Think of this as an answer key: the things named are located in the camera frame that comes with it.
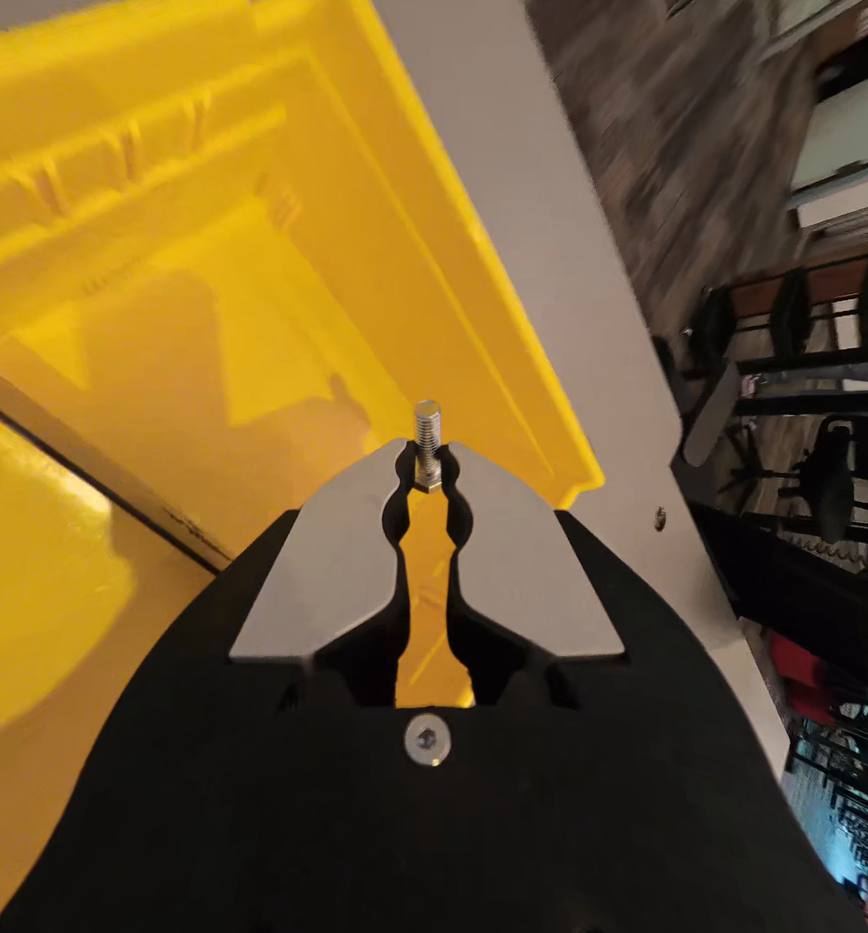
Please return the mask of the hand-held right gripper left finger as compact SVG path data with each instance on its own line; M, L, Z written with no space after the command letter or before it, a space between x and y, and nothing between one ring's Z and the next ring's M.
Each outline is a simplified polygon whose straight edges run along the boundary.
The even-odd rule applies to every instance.
M397 559L382 517L406 452L405 438L387 442L300 507L230 659L315 659L392 602Z

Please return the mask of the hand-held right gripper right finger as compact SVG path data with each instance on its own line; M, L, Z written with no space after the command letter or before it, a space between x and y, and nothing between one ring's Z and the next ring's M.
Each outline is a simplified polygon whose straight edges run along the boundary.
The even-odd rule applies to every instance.
M515 474L452 441L454 489L471 512L459 546L463 602L560 659L614 658L624 644L557 517Z

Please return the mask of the silver hex bolt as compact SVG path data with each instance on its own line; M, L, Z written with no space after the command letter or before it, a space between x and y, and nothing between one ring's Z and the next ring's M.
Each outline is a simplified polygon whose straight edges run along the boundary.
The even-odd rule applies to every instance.
M418 402L414 409L414 488L427 495L442 485L441 407L432 399Z

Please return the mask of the yellow plastic bin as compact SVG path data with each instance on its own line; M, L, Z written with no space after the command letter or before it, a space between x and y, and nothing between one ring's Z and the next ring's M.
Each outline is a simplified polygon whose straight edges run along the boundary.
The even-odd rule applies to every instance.
M423 398L554 507L603 484L380 6L0 31L0 376L232 560ZM214 576L0 423L0 913Z

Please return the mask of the black bin divider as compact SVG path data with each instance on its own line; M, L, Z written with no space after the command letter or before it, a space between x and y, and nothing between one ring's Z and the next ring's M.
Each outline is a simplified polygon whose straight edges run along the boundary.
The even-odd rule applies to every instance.
M2 376L0 423L207 571L218 574L232 561L229 553L147 484Z

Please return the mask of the red bag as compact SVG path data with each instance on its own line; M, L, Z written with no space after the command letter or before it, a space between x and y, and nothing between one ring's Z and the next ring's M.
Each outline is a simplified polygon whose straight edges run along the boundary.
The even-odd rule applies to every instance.
M795 717L836 729L840 708L853 695L847 675L796 643L772 633L769 654L782 679L785 700Z

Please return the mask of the black office chair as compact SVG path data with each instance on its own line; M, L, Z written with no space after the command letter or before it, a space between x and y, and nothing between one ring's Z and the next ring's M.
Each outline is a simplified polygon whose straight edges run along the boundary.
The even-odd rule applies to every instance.
M868 483L868 415L825 417L813 446L783 472L763 465L750 426L732 426L725 436L740 465L721 492L742 487L750 495L758 484L778 480L784 483L778 498L799 499L809 510L807 516L794 517L749 512L746 519L766 530L813 536L828 547L868 546L868 501L858 499L855 489L857 481Z

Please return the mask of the black utility cart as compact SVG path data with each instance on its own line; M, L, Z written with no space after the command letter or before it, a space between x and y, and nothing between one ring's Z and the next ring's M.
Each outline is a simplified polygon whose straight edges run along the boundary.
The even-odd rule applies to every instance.
M707 290L685 330L691 368L704 379L733 342L752 332L766 336L772 363L801 362L815 328L853 319L859 351L868 361L868 252Z

